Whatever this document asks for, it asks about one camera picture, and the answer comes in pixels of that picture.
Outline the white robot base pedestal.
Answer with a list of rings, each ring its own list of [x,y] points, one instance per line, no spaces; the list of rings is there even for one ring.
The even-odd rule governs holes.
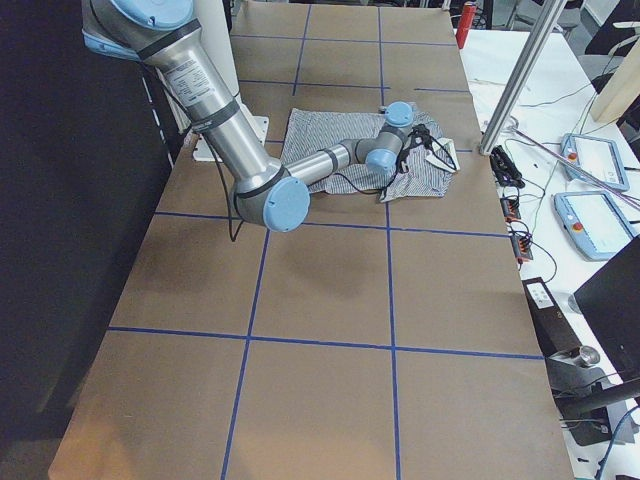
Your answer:
[[[263,146],[266,127],[254,118],[250,110],[244,105],[240,94],[230,40],[230,1],[195,0],[194,15],[202,27],[201,46],[238,104],[239,116],[245,119],[249,127],[249,136],[254,137]]]

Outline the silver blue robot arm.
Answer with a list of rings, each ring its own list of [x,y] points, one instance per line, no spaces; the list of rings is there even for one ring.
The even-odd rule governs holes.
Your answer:
[[[83,36],[93,52],[157,68],[193,129],[235,179],[227,204],[249,223],[296,229],[310,205],[309,185],[360,163],[391,174],[414,120],[405,102],[387,106],[371,139],[342,140],[289,165],[265,150],[244,108],[220,1],[84,1]]]

